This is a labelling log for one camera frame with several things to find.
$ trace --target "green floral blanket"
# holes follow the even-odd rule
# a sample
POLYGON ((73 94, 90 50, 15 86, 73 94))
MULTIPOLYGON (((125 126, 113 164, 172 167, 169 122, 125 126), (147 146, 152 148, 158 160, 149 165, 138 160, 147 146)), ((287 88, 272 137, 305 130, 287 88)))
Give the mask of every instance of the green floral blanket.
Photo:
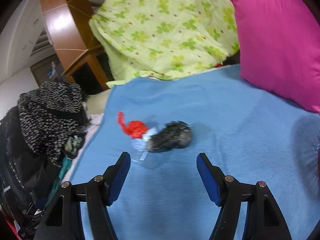
POLYGON ((109 87, 185 77, 239 50, 229 0, 106 0, 89 24, 109 56, 109 87))

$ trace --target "blue sheet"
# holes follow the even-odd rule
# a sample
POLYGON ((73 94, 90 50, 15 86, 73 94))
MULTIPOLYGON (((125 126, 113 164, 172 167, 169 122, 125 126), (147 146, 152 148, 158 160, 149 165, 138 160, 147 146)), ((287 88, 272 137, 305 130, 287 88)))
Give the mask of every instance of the blue sheet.
MULTIPOLYGON (((264 180, 294 240, 305 240, 320 219, 316 151, 320 116, 243 81, 231 66, 178 81, 136 78, 113 88, 104 120, 83 154, 72 183, 102 174, 123 151, 139 159, 116 122, 142 120, 163 128, 171 120, 191 125, 186 149, 148 153, 132 162, 119 199, 108 208, 119 240, 206 240, 220 208, 209 200, 196 168, 205 152, 213 165, 240 182, 264 180)), ((92 240, 86 204, 84 233, 92 240)), ((236 232, 241 239, 246 204, 236 232)))

